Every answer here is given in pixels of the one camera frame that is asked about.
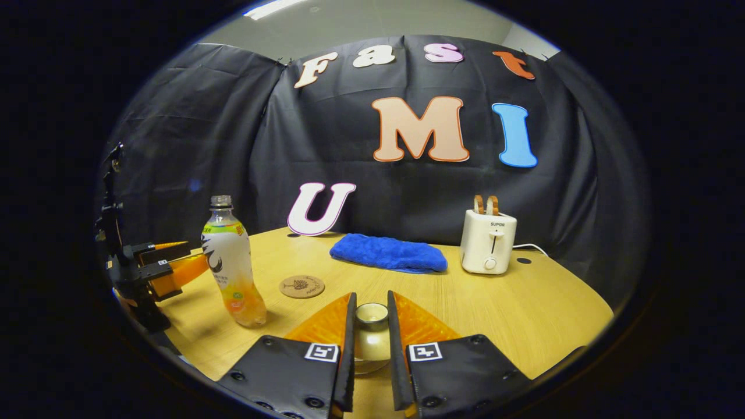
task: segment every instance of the cork coaster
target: cork coaster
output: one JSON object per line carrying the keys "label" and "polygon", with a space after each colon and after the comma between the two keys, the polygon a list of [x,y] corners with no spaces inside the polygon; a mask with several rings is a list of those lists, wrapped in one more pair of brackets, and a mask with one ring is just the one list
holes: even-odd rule
{"label": "cork coaster", "polygon": [[279,290],[292,298],[311,298],[323,292],[323,281],[308,275],[295,275],[279,283]]}

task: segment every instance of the wooden table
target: wooden table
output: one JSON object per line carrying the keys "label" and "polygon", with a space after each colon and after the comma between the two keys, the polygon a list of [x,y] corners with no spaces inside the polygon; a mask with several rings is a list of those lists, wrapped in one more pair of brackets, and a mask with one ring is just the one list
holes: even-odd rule
{"label": "wooden table", "polygon": [[[250,237],[254,280],[268,310],[262,328],[246,329],[232,320],[209,271],[159,303],[172,323],[166,335],[210,379],[220,379],[259,336],[284,336],[347,292],[357,293],[358,305],[387,304],[387,291],[398,292],[462,336],[486,335],[531,379],[590,343],[613,316],[595,291],[538,251],[513,251],[507,272],[489,276],[464,271],[457,246],[435,245],[448,260],[446,272],[404,274],[332,259],[329,250],[343,234],[289,233],[285,227]],[[532,263],[517,262],[518,257]],[[294,275],[318,277],[326,289],[309,299],[287,297],[279,283]],[[390,366],[356,376],[354,412],[345,417],[403,417],[393,411]]]}

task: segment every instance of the white cable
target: white cable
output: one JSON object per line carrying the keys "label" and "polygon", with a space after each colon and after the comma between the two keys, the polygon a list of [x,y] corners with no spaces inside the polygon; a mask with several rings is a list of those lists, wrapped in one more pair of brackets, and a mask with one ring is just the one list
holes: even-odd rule
{"label": "white cable", "polygon": [[525,245],[514,245],[513,246],[513,249],[516,249],[516,248],[527,248],[527,247],[536,248],[536,249],[540,250],[541,253],[543,253],[544,255],[546,255],[546,257],[550,257],[548,255],[548,253],[544,252],[543,249],[539,248],[538,246],[534,245],[533,243],[527,243]]}

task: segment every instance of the folded blue cloth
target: folded blue cloth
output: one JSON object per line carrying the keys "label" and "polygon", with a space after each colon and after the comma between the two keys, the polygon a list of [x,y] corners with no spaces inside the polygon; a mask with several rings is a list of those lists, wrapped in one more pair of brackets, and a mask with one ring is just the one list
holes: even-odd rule
{"label": "folded blue cloth", "polygon": [[334,259],[409,274],[443,272],[448,268],[443,252],[426,243],[402,242],[390,237],[347,234],[329,251]]}

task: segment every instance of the letter m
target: letter m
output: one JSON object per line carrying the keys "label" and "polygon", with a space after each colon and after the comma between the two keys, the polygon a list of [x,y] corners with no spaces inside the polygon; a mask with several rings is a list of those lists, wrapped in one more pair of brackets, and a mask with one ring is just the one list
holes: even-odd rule
{"label": "letter m", "polygon": [[404,151],[398,146],[398,137],[406,145],[413,158],[424,153],[430,137],[434,146],[429,151],[432,160],[442,162],[463,162],[468,160],[469,152],[463,147],[460,135],[459,109],[463,101],[450,96],[433,98],[422,118],[401,98],[383,98],[372,103],[380,112],[380,148],[372,155],[380,162],[392,162],[404,158]]}

